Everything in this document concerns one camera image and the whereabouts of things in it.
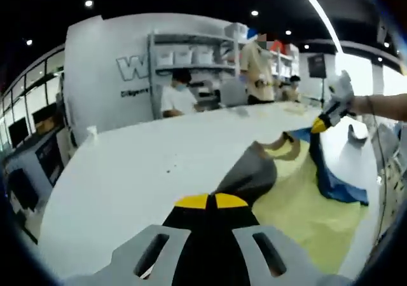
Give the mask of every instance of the white table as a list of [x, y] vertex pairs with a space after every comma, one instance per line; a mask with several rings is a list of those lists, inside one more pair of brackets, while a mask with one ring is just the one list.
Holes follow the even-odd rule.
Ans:
[[[85, 141], [60, 176], [43, 217], [39, 249], [50, 269], [59, 278], [100, 270], [114, 249], [146, 226], [161, 224], [182, 196], [213, 191], [254, 140], [272, 142], [284, 130], [310, 126], [320, 113], [309, 107], [300, 116], [285, 111], [289, 105], [294, 104], [165, 119]], [[335, 140], [336, 147], [325, 148], [332, 171], [369, 194], [369, 214], [348, 253], [355, 259], [347, 257], [340, 270], [355, 277], [373, 243], [378, 187], [369, 142], [351, 163], [342, 163], [348, 122], [325, 133], [322, 143]], [[351, 172], [344, 173], [342, 164]]]

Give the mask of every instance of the yellow cloth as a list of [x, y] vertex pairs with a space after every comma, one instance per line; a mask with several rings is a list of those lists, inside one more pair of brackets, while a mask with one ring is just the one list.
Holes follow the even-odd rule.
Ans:
[[[277, 151], [266, 151], [276, 156], [290, 149], [286, 142]], [[295, 160], [275, 160], [277, 181], [252, 211], [260, 224], [275, 226], [297, 242], [322, 272], [337, 273], [367, 207], [323, 197], [308, 149], [309, 143], [301, 141]]]
[[[262, 49], [255, 41], [246, 44], [240, 52], [240, 70], [248, 72], [247, 92], [249, 95], [253, 95], [259, 100], [274, 100], [271, 61], [269, 58], [261, 56], [259, 53], [261, 51]], [[260, 74], [264, 76], [263, 81], [268, 85], [256, 87], [254, 83], [260, 78]]]

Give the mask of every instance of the beige shirt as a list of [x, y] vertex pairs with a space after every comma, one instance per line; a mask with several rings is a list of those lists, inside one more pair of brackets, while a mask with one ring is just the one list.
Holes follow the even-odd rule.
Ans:
[[[248, 72], [247, 91], [249, 95], [253, 95], [259, 100], [274, 100], [271, 60], [262, 56], [261, 51], [262, 49], [255, 41], [246, 44], [241, 51], [240, 70]], [[267, 85], [256, 87], [254, 83], [260, 78]]]

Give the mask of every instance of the blue cloth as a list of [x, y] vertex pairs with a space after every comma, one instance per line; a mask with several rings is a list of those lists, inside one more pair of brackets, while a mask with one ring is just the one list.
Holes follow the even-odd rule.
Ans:
[[311, 133], [311, 128], [303, 128], [289, 133], [296, 139], [310, 143], [310, 156], [317, 167], [318, 189], [321, 195], [341, 202], [358, 201], [362, 205], [369, 205], [368, 194], [365, 189], [359, 189], [338, 179], [326, 166], [319, 133]]

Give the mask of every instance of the speaker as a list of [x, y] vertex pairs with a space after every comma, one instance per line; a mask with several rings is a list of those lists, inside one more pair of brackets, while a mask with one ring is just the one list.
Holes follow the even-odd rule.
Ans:
[[310, 78], [326, 78], [324, 54], [308, 57], [308, 71]]

